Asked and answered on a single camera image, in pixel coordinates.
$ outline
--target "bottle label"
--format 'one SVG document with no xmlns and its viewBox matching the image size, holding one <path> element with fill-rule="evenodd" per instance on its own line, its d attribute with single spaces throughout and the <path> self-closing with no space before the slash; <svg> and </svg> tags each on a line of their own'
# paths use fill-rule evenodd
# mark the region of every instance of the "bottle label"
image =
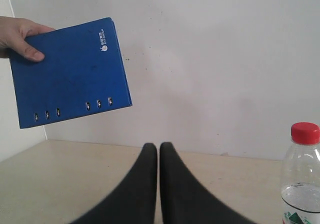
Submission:
<svg viewBox="0 0 320 224">
<path fill-rule="evenodd" d="M 320 224 L 320 212 L 308 212 L 295 208 L 282 200 L 282 224 Z"/>
</svg>

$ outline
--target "binder cover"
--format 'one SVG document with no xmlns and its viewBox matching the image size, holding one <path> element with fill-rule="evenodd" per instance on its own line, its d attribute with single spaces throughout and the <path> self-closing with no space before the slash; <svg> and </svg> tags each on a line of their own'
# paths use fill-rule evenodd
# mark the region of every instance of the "binder cover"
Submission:
<svg viewBox="0 0 320 224">
<path fill-rule="evenodd" d="M 36 63 L 9 52 L 21 129 L 132 106 L 111 18 L 25 40 L 45 58 Z"/>
</svg>

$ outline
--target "beige table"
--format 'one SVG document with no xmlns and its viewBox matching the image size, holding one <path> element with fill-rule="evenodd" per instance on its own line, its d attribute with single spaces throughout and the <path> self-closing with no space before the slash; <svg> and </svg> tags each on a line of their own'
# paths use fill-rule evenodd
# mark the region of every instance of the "beige table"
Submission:
<svg viewBox="0 0 320 224">
<path fill-rule="evenodd" d="M 140 148 L 45 141 L 0 162 L 0 223 L 63 224 L 122 180 Z M 260 224 L 281 223 L 278 161 L 179 152 L 199 181 Z M 161 224 L 158 195 L 155 223 Z"/>
</svg>

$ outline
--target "water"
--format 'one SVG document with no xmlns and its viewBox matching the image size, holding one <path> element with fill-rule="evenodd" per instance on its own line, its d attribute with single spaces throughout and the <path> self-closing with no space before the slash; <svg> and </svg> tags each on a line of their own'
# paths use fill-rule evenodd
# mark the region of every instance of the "water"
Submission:
<svg viewBox="0 0 320 224">
<path fill-rule="evenodd" d="M 320 212 L 320 187 L 298 182 L 282 189 L 282 198 L 291 206 L 308 212 Z"/>
</svg>

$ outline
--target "hand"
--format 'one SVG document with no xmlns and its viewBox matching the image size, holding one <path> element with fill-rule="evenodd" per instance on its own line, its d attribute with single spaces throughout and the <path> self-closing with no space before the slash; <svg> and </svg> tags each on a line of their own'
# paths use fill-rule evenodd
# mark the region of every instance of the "hand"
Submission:
<svg viewBox="0 0 320 224">
<path fill-rule="evenodd" d="M 8 58 L 7 49 L 11 48 L 30 61 L 42 61 L 45 55 L 26 43 L 25 38 L 54 30 L 28 19 L 0 16 L 0 58 Z"/>
</svg>

